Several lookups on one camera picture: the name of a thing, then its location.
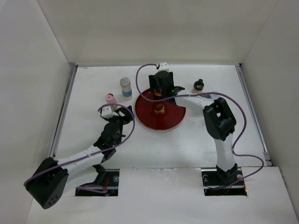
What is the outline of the red lid chili sauce jar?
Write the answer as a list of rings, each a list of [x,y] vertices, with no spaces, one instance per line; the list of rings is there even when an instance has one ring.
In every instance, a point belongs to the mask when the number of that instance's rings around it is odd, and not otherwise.
[[[153,97],[154,97],[154,100],[161,100],[162,94],[157,92],[156,90],[154,90]],[[153,108],[154,108],[154,112],[156,114],[164,114],[165,113],[165,105],[162,101],[154,102]]]

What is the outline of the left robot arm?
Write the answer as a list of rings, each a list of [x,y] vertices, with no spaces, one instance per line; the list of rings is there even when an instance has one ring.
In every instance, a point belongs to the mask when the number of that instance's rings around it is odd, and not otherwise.
[[[117,147],[130,138],[122,133],[124,125],[135,123],[131,106],[117,104],[117,107],[114,112],[108,111],[110,104],[98,109],[107,124],[95,143],[67,158],[44,159],[35,173],[24,182],[27,192],[43,209],[55,205],[63,193],[72,188],[77,192],[107,194],[108,183],[101,186],[106,174],[102,163],[109,160],[116,153]]]

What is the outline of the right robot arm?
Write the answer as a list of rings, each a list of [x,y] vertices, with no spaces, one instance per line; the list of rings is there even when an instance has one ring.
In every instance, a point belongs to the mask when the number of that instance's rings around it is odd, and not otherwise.
[[[217,99],[192,95],[181,86],[175,86],[173,73],[165,70],[149,75],[149,86],[155,100],[165,99],[179,107],[202,112],[208,134],[214,139],[217,153],[216,172],[220,187],[236,181],[237,163],[232,149],[236,119],[222,97]]]

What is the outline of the pink lid spice bottle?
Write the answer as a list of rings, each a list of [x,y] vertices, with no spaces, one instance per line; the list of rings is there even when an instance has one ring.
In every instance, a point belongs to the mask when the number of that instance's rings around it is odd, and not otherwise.
[[[105,96],[105,99],[106,99],[107,104],[112,105],[112,104],[116,104],[116,103],[117,103],[117,102],[116,102],[116,99],[115,99],[115,97],[114,97],[114,94],[112,94],[112,93],[108,93],[108,94]]]

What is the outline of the red round tray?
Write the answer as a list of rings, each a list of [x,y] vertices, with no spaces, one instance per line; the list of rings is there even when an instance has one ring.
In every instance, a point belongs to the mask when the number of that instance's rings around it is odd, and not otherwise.
[[[186,109],[167,101],[164,114],[156,114],[153,104],[139,96],[135,102],[135,113],[139,121],[147,128],[154,130],[168,130],[176,127],[184,118]]]

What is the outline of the silver lid blue label bottle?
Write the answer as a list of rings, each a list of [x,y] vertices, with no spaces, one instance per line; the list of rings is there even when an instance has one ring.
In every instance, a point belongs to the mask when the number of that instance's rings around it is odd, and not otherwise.
[[[129,101],[132,99],[132,87],[131,87],[131,81],[128,77],[123,77],[120,80],[120,86],[121,86],[121,92],[122,96],[126,101]]]

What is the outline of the black knob white grinder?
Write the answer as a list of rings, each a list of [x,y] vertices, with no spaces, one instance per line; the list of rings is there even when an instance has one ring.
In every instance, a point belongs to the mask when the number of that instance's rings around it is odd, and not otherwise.
[[[202,79],[198,79],[197,81],[194,82],[193,84],[193,90],[192,92],[194,94],[200,94],[203,92],[204,89],[204,83]]]

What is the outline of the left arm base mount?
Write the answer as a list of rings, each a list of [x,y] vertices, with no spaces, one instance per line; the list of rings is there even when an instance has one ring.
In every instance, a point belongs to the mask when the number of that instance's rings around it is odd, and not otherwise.
[[[120,170],[119,169],[105,169],[102,165],[94,165],[91,168],[93,174],[97,175],[92,178],[92,182],[84,183],[80,188],[90,188],[92,191],[86,189],[76,189],[75,196],[118,196]]]

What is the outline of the left metal frame rail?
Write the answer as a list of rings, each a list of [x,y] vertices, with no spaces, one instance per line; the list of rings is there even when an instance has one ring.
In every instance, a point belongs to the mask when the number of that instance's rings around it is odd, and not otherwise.
[[[75,79],[77,68],[78,68],[78,65],[76,63],[69,63],[69,65],[70,65],[71,70],[70,70],[68,82],[67,82],[66,89],[65,89],[64,99],[62,102],[62,107],[61,107],[61,111],[59,114],[58,123],[57,123],[56,129],[55,129],[53,142],[51,144],[50,151],[49,151],[50,157],[55,157],[55,155],[56,155],[56,151],[57,151],[60,136],[61,136],[61,131],[62,131],[63,124],[64,124],[65,115],[67,112],[68,103],[69,103],[70,96],[71,96],[71,91],[72,91],[73,84],[74,84],[74,79]]]

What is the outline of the metal frame rail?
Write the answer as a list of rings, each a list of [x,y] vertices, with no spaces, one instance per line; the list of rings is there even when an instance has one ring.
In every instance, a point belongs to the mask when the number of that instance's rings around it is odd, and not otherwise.
[[[49,151],[50,157],[55,157],[55,155],[56,155],[56,151],[57,151],[60,136],[61,136],[61,131],[62,131],[63,124],[64,124],[65,115],[67,112],[68,103],[69,103],[70,96],[71,96],[71,91],[72,91],[73,84],[74,84],[74,79],[75,79],[77,68],[78,68],[78,65],[76,63],[69,63],[69,65],[70,65],[71,70],[70,70],[68,82],[67,82],[66,89],[65,89],[64,99],[62,102],[62,107],[61,107],[61,111],[59,114],[58,123],[57,123],[56,129],[55,129],[53,142],[51,144],[50,151]]]
[[[235,66],[235,68],[236,68],[236,72],[237,72],[237,75],[239,77],[239,80],[240,80],[240,83],[241,83],[241,86],[242,86],[242,89],[243,89],[243,92],[244,92],[244,95],[245,95],[245,98],[246,98],[246,101],[247,101],[247,104],[248,104],[248,107],[249,107],[249,111],[250,111],[255,129],[256,129],[256,131],[259,135],[260,142],[262,143],[262,146],[263,146],[263,155],[264,155],[264,158],[265,158],[265,164],[268,167],[272,167],[273,164],[272,164],[272,161],[271,161],[271,157],[269,155],[267,146],[265,144],[264,137],[263,137],[259,122],[257,120],[256,113],[255,113],[255,110],[254,110],[254,107],[253,107],[253,104],[252,104],[252,100],[250,98],[249,91],[248,91],[248,88],[247,88],[246,83],[245,83],[244,75],[243,75],[243,72],[242,72],[242,65],[237,64]]]

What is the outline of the right metal frame rail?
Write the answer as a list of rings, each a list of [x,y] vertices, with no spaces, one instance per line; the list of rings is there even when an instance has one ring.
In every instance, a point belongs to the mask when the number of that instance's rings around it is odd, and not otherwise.
[[[256,131],[259,135],[260,142],[262,143],[262,146],[263,146],[263,155],[264,155],[264,158],[265,158],[265,164],[268,167],[272,167],[273,164],[272,164],[272,161],[271,161],[271,157],[269,155],[267,146],[265,144],[264,137],[263,137],[259,122],[257,120],[256,113],[255,113],[255,110],[254,110],[254,107],[253,107],[253,104],[252,104],[252,100],[250,98],[249,91],[248,91],[248,88],[247,88],[246,83],[245,83],[244,75],[243,75],[243,72],[242,72],[242,65],[237,64],[235,66],[235,68],[236,68],[236,72],[237,72],[237,75],[239,77],[239,80],[240,80],[240,83],[241,83],[241,86],[242,86],[242,89],[243,89],[243,92],[244,92],[244,95],[245,95],[245,98],[246,98],[246,101],[247,101],[247,104],[248,104],[248,107],[249,107],[249,111],[250,111],[255,129],[256,129]]]

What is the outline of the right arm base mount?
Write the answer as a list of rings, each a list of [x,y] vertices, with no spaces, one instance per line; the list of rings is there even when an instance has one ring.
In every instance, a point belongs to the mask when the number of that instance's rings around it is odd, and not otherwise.
[[[242,170],[239,168],[233,180],[223,183],[217,176],[216,169],[203,169],[201,171],[205,196],[247,196],[244,181],[229,186],[242,177]]]

